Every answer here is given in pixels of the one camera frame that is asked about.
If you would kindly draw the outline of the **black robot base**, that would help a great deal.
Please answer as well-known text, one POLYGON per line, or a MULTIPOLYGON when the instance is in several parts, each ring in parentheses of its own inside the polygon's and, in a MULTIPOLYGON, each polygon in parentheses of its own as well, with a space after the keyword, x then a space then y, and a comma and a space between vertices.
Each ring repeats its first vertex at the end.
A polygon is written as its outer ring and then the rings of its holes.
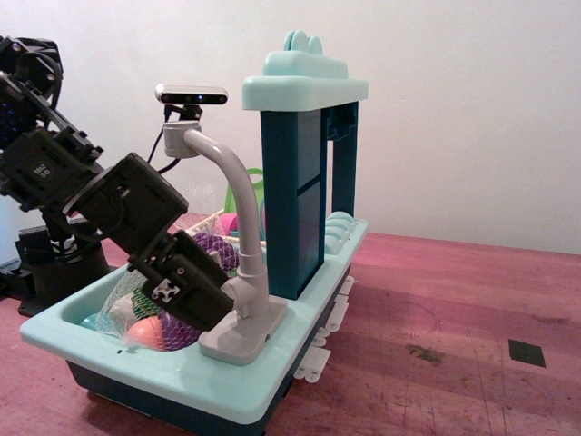
POLYGON ((19 233, 19 256, 1 264, 1 295, 20 302, 19 314, 35 316, 112 270, 100 242, 76 236, 95 236, 96 228, 83 218, 71 225, 73 233, 47 219, 44 226, 19 233))

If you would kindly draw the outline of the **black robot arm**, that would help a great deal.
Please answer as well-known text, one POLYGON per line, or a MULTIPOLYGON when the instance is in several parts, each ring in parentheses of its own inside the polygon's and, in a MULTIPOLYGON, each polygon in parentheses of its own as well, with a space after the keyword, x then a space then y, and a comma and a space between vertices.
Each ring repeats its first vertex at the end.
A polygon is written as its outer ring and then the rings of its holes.
POLYGON ((1 193, 23 211, 38 210, 47 225, 26 260, 72 290, 104 274, 84 264, 109 239, 146 278, 158 307, 200 331, 233 308, 222 290, 227 275, 185 232, 171 225, 186 200, 142 157, 128 154, 111 168, 101 148, 56 109, 63 81, 57 44, 1 41, 1 193))

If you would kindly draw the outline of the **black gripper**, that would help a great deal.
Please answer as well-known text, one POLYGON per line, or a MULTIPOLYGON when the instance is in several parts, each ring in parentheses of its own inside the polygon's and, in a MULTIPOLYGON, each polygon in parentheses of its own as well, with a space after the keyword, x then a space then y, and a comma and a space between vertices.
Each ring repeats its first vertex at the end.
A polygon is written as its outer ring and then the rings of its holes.
POLYGON ((185 231, 167 229, 186 213, 188 202, 144 159, 128 154, 99 174, 66 205, 102 234, 63 228, 86 241, 111 239, 147 279, 143 294, 163 311, 207 332, 233 310, 222 291, 228 276, 185 231))

